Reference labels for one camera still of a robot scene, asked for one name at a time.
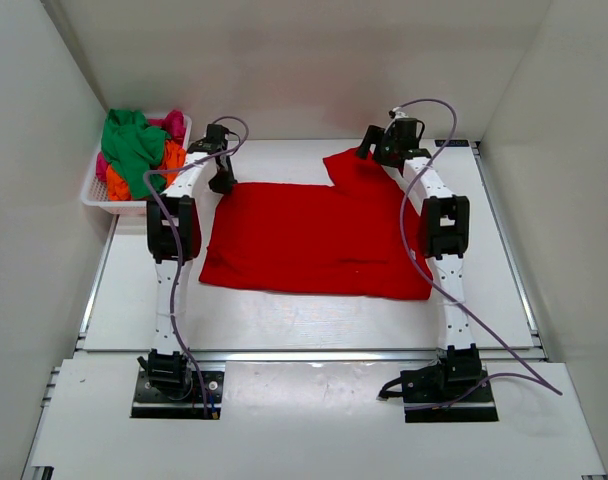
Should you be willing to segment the red t shirt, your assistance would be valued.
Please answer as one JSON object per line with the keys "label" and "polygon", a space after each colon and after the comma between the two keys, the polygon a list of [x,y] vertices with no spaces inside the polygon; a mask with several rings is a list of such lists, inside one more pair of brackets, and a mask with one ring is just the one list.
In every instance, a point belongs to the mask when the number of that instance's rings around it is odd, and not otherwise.
{"label": "red t shirt", "polygon": [[223,196],[199,280],[288,294],[426,301],[411,261],[419,215],[398,183],[354,150],[323,160],[328,185],[246,182]]}

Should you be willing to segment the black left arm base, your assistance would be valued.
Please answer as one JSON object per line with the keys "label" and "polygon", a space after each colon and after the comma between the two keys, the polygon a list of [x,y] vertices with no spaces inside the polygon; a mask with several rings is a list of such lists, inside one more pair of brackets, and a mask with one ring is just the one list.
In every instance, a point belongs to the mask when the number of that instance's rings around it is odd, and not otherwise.
{"label": "black left arm base", "polygon": [[132,398],[130,417],[134,419],[219,420],[225,386],[225,370],[202,371],[206,398],[198,376],[192,373],[188,385],[179,391],[163,391],[154,386],[146,371],[139,368]]}

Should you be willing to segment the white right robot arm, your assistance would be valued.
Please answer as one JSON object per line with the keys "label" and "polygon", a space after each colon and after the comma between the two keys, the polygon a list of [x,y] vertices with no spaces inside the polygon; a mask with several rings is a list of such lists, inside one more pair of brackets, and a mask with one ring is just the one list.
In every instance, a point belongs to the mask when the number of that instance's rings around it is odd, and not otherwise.
{"label": "white right robot arm", "polygon": [[419,208],[416,255],[430,265],[443,295],[437,362],[429,372],[443,390],[468,388],[482,376],[471,320],[463,310],[470,202],[447,187],[429,165],[431,155],[420,147],[424,122],[400,111],[391,111],[389,116],[387,127],[367,128],[357,155],[364,159],[371,152],[376,163],[399,169],[413,187],[412,198]]}

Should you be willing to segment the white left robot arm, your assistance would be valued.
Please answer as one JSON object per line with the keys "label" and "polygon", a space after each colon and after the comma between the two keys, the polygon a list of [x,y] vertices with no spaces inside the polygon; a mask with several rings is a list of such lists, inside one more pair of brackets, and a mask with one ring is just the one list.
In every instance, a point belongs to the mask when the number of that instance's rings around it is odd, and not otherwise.
{"label": "white left robot arm", "polygon": [[146,204],[147,247],[156,274],[155,336],[148,357],[140,361],[149,384],[172,401],[204,386],[197,360],[182,336],[189,274],[202,246],[197,198],[206,187],[228,194],[236,183],[229,146],[231,130],[221,119],[189,145],[176,165],[158,173],[168,186],[153,190]]}

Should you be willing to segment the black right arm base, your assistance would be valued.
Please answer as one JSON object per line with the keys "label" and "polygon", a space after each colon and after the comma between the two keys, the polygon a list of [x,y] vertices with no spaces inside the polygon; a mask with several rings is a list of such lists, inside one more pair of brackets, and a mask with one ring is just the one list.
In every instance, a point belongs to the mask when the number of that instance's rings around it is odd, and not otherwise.
{"label": "black right arm base", "polygon": [[385,383],[377,399],[401,399],[404,420],[411,423],[487,423],[497,422],[488,372],[470,378],[457,378],[438,366],[403,370]]}

